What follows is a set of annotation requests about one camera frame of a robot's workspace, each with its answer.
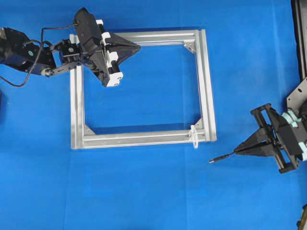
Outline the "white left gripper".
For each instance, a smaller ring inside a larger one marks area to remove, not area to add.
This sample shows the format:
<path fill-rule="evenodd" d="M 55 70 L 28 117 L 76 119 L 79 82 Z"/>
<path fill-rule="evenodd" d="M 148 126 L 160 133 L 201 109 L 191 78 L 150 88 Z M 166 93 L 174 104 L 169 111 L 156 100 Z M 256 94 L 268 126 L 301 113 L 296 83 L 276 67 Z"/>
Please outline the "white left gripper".
<path fill-rule="evenodd" d="M 101 30 L 102 47 L 92 55 L 81 53 L 80 62 L 94 73 L 103 86 L 115 87 L 123 78 L 118 65 L 140 51 L 141 47 L 114 33 L 105 32 L 102 20 L 96 20 L 96 23 Z"/>

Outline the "teal right gripper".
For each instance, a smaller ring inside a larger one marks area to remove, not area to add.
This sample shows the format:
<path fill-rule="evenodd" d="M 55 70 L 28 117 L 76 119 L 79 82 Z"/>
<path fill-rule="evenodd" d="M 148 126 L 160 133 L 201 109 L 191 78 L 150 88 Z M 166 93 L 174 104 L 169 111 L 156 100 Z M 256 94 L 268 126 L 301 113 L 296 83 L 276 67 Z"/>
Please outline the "teal right gripper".
<path fill-rule="evenodd" d="M 237 155 L 274 157 L 278 167 L 298 167 L 307 159 L 307 104 L 281 115 L 267 103 L 251 111 L 259 129 L 239 144 Z"/>

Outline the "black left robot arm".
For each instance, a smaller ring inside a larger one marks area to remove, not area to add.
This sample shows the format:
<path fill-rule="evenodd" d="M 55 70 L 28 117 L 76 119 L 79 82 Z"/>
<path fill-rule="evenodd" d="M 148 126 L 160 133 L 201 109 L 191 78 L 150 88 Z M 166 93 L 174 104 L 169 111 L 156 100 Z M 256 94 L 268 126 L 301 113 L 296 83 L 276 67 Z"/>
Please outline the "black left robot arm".
<path fill-rule="evenodd" d="M 119 65 L 141 47 L 121 36 L 106 32 L 102 20 L 97 20 L 96 24 L 101 32 L 102 42 L 92 54 L 80 43 L 69 39 L 51 44 L 49 41 L 31 40 L 20 31 L 3 27 L 0 30 L 0 62 L 28 75 L 46 77 L 84 65 L 103 86 L 117 86 L 123 78 Z"/>

